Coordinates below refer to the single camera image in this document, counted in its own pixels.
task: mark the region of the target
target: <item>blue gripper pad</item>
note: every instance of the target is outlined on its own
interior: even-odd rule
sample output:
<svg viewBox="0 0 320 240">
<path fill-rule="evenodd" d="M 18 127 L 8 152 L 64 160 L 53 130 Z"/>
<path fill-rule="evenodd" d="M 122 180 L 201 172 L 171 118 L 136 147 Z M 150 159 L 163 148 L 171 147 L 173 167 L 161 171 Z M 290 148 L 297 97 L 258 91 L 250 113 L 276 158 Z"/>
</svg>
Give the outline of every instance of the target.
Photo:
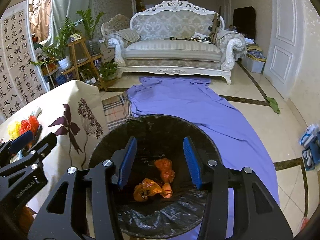
<svg viewBox="0 0 320 240">
<path fill-rule="evenodd" d="M 123 187 L 128 183 L 133 161 L 137 153 L 137 139 L 135 137 L 130 137 L 124 151 L 125 156 L 119 167 L 119 179 L 117 183 L 120 189 L 123 189 Z"/>
<path fill-rule="evenodd" d="M 192 183 L 196 185 L 197 189 L 200 189 L 203 185 L 201 179 L 202 161 L 200 160 L 196 148 L 189 136 L 185 137 L 183 140 L 183 152 L 187 161 Z"/>
<path fill-rule="evenodd" d="M 24 134 L 20 135 L 14 141 L 12 141 L 9 152 L 10 153 L 18 153 L 21 149 L 23 149 L 28 143 L 32 142 L 33 133 L 31 131 L 26 131 Z"/>
</svg>

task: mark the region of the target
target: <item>plaid blanket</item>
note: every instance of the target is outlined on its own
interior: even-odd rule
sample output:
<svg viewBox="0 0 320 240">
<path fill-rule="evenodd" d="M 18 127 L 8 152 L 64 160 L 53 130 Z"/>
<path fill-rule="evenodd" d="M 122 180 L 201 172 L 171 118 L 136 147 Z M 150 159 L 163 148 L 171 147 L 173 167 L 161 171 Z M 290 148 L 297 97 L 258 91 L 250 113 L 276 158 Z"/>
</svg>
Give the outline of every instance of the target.
<svg viewBox="0 0 320 240">
<path fill-rule="evenodd" d="M 102 101 L 104 115 L 106 116 L 109 131 L 133 117 L 131 102 L 127 92 Z"/>
</svg>

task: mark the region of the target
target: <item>bag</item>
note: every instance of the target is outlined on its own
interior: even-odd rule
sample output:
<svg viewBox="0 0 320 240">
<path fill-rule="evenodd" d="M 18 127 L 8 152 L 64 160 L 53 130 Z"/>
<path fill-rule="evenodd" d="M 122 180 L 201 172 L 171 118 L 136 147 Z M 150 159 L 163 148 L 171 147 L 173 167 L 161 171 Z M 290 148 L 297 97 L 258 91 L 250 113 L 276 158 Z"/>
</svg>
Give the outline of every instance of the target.
<svg viewBox="0 0 320 240">
<path fill-rule="evenodd" d="M 146 115 L 133 118 L 107 134 L 94 150 L 89 167 L 111 158 L 116 150 L 124 149 L 130 136 L 137 139 L 137 154 L 128 184 L 123 190 L 113 190 L 119 225 L 122 232 L 135 238 L 164 239 L 184 234 L 202 221 L 206 191 L 192 184 L 183 153 L 183 139 L 190 136 L 196 149 L 205 150 L 210 159 L 221 163 L 220 154 L 211 138 L 194 124 L 175 116 Z M 154 161 L 172 161 L 175 178 L 173 195 L 160 194 L 147 202 L 133 199 L 134 187 L 143 179 L 161 182 Z"/>
</svg>

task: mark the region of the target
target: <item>yellow artificial flower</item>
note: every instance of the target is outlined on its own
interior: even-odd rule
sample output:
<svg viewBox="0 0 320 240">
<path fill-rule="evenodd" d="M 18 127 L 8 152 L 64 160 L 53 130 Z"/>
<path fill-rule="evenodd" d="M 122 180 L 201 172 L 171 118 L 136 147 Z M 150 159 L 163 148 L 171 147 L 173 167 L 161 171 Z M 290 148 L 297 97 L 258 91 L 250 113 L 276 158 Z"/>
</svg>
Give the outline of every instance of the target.
<svg viewBox="0 0 320 240">
<path fill-rule="evenodd" d="M 18 122 L 18 121 L 11 122 L 8 125 L 8 133 L 9 133 L 10 139 L 14 140 L 20 136 L 20 133 L 19 133 L 20 126 L 21 126 L 21 122 Z"/>
</svg>

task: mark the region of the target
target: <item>curtain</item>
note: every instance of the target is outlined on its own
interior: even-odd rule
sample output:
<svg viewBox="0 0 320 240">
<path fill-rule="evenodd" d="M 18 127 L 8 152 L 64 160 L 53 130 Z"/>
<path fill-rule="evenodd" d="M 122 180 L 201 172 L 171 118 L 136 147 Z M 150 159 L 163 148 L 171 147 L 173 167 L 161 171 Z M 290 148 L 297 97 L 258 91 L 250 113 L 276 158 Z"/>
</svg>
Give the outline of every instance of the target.
<svg viewBox="0 0 320 240">
<path fill-rule="evenodd" d="M 29 21 L 31 33 L 35 34 L 39 41 L 44 41 L 49 36 L 51 0 L 30 0 Z"/>
<path fill-rule="evenodd" d="M 87 10 L 89 0 L 52 0 L 52 11 L 49 27 L 50 44 L 53 43 L 54 37 L 59 33 L 66 17 L 71 21 L 79 20 L 81 17 L 76 14 L 78 10 Z"/>
</svg>

